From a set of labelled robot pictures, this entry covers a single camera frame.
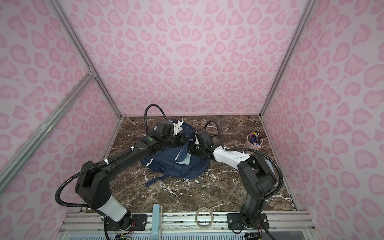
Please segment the navy blue student backpack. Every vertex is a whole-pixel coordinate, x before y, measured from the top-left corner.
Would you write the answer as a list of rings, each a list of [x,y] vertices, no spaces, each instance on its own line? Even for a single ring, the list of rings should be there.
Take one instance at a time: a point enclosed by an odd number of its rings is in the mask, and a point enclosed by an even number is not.
[[[140,161],[142,165],[152,171],[162,174],[161,177],[145,183],[145,187],[163,181],[168,177],[195,179],[210,165],[211,159],[207,156],[200,157],[189,153],[189,148],[196,142],[195,132],[197,130],[186,122],[178,121],[177,124],[179,125],[178,132],[183,133],[189,138],[189,141],[180,147],[165,148]]]

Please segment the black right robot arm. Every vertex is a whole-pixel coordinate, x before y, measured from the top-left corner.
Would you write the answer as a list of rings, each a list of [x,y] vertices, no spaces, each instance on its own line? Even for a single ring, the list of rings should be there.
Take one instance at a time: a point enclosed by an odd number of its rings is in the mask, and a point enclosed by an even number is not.
[[[210,120],[208,123],[216,125],[220,143],[212,140],[206,129],[195,133],[195,142],[191,144],[189,152],[194,156],[207,157],[212,161],[226,164],[239,171],[247,198],[240,210],[237,221],[233,221],[229,228],[234,232],[235,225],[245,228],[268,228],[262,217],[262,210],[267,200],[275,195],[283,186],[283,174],[280,167],[267,155],[249,148],[230,149],[224,146],[218,124]]]

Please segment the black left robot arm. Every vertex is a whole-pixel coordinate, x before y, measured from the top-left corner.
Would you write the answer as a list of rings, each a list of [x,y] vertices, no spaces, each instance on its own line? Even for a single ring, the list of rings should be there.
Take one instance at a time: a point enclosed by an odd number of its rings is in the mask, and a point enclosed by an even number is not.
[[[132,225],[132,214],[111,193],[110,182],[133,164],[151,157],[165,148],[184,145],[188,139],[183,134],[182,122],[164,118],[152,131],[134,142],[127,150],[111,157],[92,163],[86,162],[82,170],[65,180],[55,194],[56,202],[64,207],[88,207],[104,218],[108,225],[126,230]],[[82,204],[68,203],[62,200],[61,193],[73,180],[76,180],[75,192],[84,201]]]

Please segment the light blue calculator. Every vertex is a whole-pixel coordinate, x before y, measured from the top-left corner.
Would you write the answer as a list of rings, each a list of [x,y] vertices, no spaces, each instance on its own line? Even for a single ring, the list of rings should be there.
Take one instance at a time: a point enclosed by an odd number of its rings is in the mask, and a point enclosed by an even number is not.
[[[180,164],[180,165],[189,165],[190,164],[190,161],[191,161],[191,154],[187,153],[186,157],[184,158],[183,161],[181,162],[177,162],[177,164]]]

